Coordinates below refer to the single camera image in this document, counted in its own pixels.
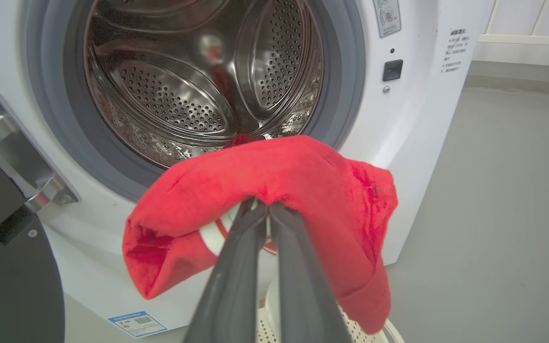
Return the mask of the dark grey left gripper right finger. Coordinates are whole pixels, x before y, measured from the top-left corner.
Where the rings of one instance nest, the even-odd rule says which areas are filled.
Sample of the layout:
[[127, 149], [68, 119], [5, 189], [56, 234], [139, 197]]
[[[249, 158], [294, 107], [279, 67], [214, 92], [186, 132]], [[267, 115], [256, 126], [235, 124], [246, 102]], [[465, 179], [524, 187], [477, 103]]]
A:
[[281, 343], [352, 343], [302, 215], [269, 207], [279, 256]]

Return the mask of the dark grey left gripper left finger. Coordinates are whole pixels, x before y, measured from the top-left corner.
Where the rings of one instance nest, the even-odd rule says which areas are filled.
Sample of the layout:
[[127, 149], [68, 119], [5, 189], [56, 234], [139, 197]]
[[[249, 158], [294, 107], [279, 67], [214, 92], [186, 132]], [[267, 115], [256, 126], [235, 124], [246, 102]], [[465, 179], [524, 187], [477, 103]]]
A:
[[183, 343], [255, 343], [266, 217], [267, 206], [257, 198], [238, 208]]

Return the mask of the red garment with striped cuff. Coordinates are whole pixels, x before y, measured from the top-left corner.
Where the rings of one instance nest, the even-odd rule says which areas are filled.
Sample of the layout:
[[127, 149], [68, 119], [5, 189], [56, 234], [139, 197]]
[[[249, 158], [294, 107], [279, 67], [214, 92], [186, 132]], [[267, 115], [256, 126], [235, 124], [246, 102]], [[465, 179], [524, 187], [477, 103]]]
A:
[[366, 334], [391, 295], [381, 255], [398, 206], [390, 171], [307, 135], [259, 140], [170, 167], [128, 216], [122, 252], [139, 294], [155, 298], [215, 265], [238, 206], [255, 197], [301, 213], [338, 305]]

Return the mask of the white front-load washing machine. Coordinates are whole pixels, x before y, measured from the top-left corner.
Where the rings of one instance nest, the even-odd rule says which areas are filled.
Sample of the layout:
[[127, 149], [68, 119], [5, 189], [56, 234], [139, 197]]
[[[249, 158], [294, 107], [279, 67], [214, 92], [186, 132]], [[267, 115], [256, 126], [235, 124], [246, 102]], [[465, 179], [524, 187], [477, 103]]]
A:
[[[330, 147], [344, 158], [388, 170], [394, 178], [398, 206], [388, 221], [381, 252], [385, 267], [398, 259], [425, 195], [491, 2], [356, 3], [365, 35], [366, 80], [351, 131], [339, 148]], [[0, 96], [33, 145], [80, 198], [78, 203], [52, 203], [35, 212], [57, 263], [63, 298], [71, 297], [109, 323], [109, 318], [145, 311], [167, 331], [189, 329], [215, 265], [155, 298], [139, 294], [124, 262], [122, 240], [126, 220], [142, 196], [134, 202], [98, 182], [50, 129], [29, 76], [29, 8], [29, 0], [0, 0]], [[384, 63], [394, 60], [404, 61], [401, 78], [383, 82]], [[266, 329], [260, 319], [269, 320], [280, 336], [279, 256], [269, 215], [273, 204], [265, 205], [256, 336]]]

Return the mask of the dark washing machine door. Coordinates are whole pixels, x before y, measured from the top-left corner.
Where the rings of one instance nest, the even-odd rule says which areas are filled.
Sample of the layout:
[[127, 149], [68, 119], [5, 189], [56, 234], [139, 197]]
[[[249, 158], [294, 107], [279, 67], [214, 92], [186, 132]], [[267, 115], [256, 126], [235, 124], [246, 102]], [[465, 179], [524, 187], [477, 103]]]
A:
[[61, 278], [48, 237], [0, 169], [0, 343], [64, 343]]

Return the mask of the blue energy label sticker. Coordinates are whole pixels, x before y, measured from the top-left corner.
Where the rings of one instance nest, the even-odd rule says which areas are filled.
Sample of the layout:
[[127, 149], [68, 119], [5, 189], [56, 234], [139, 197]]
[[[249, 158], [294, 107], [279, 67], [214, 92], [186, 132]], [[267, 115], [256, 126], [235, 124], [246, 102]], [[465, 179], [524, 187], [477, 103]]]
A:
[[151, 336], [168, 330], [145, 311], [112, 317], [108, 320], [133, 337]]

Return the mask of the steel perforated drum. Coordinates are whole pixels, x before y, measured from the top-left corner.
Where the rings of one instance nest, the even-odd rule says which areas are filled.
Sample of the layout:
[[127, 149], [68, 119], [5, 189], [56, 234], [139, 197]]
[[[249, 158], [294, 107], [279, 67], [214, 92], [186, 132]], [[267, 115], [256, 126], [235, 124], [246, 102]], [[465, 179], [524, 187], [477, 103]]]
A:
[[85, 71], [115, 137], [167, 169], [240, 135], [303, 134], [322, 37], [307, 0], [94, 0]]

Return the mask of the black door latch socket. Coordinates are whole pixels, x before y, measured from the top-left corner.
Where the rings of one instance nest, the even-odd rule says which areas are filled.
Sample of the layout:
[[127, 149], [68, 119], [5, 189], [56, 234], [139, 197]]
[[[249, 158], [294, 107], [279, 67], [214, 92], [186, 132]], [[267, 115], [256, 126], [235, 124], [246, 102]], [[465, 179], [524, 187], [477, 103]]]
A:
[[398, 80], [401, 78], [403, 60], [386, 61], [383, 69], [383, 82]]

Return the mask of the grey rubber door gasket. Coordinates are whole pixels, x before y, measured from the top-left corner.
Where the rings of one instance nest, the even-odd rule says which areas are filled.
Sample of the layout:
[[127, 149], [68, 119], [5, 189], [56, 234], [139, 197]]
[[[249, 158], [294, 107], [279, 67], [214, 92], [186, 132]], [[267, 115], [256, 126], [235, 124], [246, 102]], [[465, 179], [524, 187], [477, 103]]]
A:
[[[101, 119], [85, 71], [94, 0], [29, 0], [29, 76], [44, 119], [67, 153], [120, 196], [137, 201], [166, 170], [129, 150]], [[322, 92], [300, 135], [339, 148], [355, 123], [366, 80], [356, 0], [307, 0], [322, 37]]]

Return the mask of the chrome door hinge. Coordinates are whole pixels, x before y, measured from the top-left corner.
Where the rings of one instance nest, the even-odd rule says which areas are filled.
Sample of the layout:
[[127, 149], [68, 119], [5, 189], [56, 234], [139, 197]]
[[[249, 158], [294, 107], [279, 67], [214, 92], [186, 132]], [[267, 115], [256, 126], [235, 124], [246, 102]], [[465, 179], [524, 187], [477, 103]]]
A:
[[65, 206], [80, 198], [25, 134], [0, 96], [0, 169], [33, 212], [49, 204]]

